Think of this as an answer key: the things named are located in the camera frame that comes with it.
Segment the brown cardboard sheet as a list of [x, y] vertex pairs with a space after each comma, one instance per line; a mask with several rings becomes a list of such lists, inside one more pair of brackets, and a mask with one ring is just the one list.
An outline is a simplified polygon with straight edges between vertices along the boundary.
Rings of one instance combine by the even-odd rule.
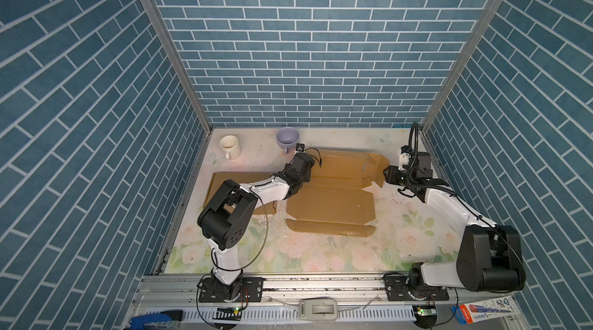
[[287, 226], [295, 232], [370, 237], [375, 199], [366, 189], [383, 186], [390, 161], [371, 152], [321, 150], [322, 165], [287, 200]]

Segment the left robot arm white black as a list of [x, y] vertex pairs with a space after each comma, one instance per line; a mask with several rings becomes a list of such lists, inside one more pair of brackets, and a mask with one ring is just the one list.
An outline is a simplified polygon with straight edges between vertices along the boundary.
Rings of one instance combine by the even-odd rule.
[[239, 263], [237, 245], [246, 233], [256, 208], [286, 200], [310, 182], [312, 169], [323, 162], [320, 156], [296, 152], [293, 159], [266, 180], [238, 183], [226, 180], [216, 190], [198, 218], [203, 236], [212, 248], [215, 282], [224, 288], [241, 283], [245, 269]]

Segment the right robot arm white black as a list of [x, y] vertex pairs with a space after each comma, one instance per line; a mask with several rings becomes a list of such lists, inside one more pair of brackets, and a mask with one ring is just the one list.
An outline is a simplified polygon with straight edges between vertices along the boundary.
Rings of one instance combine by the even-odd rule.
[[411, 296], [424, 299], [429, 290], [464, 288], [467, 291], [512, 293], [524, 288], [527, 275], [519, 233], [501, 225], [469, 206], [442, 179], [435, 178], [431, 156], [403, 146], [397, 166], [384, 170], [386, 183], [411, 191], [436, 210], [461, 236], [454, 262], [415, 263], [407, 287]]

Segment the lavender speckled ceramic cup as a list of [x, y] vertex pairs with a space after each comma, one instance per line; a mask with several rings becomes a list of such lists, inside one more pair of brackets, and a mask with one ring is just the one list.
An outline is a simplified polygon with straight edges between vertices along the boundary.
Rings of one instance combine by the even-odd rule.
[[292, 127], [285, 127], [276, 133], [276, 143], [287, 154], [292, 149], [296, 148], [296, 144], [300, 140], [300, 134], [297, 129]]

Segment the white ceramic mug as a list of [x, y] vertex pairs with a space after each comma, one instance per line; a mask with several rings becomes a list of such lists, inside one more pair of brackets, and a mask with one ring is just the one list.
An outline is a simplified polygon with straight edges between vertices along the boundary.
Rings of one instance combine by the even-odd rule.
[[237, 160], [241, 156], [239, 139], [234, 135], [226, 135], [219, 141], [219, 146], [227, 160]]

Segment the small green circuit board right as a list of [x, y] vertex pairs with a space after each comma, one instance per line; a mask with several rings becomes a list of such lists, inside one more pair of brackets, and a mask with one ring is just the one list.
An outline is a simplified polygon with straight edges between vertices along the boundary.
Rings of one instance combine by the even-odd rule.
[[438, 315], [438, 311], [435, 306], [419, 305], [414, 307], [414, 311], [417, 317], [431, 317]]

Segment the white red blue carton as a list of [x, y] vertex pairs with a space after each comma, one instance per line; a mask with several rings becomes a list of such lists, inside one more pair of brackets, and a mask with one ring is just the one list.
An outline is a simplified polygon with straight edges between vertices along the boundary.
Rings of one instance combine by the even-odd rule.
[[456, 320], [462, 325], [518, 315], [520, 313], [519, 306], [512, 296], [470, 302], [452, 306], [451, 309]]

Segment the blue tool at bottom left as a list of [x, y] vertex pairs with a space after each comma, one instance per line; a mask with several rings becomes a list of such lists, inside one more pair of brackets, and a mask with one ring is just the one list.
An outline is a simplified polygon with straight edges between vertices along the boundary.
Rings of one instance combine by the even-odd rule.
[[126, 330], [174, 329], [183, 320], [182, 310], [160, 311], [133, 317]]

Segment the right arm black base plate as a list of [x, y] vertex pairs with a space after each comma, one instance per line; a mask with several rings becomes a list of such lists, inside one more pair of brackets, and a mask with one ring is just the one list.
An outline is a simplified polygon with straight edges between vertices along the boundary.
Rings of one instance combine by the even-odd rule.
[[382, 277], [389, 302], [443, 302], [449, 300], [449, 293], [444, 287], [425, 285], [422, 279], [403, 274], [386, 274]]

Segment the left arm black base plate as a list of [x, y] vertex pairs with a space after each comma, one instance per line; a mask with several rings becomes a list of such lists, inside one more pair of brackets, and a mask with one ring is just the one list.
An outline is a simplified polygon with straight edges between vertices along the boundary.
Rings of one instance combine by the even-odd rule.
[[230, 285], [225, 285], [216, 277], [207, 275], [200, 286], [199, 302], [222, 303], [238, 302], [242, 295], [244, 302], [261, 302], [263, 294], [263, 277], [239, 276]]

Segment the aluminium mounting rail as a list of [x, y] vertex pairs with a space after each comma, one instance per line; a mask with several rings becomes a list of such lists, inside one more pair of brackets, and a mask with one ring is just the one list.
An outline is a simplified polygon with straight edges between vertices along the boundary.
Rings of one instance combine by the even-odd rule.
[[[448, 288], [449, 300], [443, 302], [389, 302], [382, 277], [385, 274], [245, 274], [244, 277], [263, 277], [261, 302], [207, 303], [207, 305], [243, 304], [256, 305], [295, 304], [301, 299], [331, 297], [340, 305], [406, 304], [454, 305], [497, 298], [499, 294], [472, 292], [463, 288]], [[194, 309], [199, 299], [199, 285], [206, 275], [164, 274], [144, 276], [131, 302], [131, 311], [137, 314], [150, 308]]]

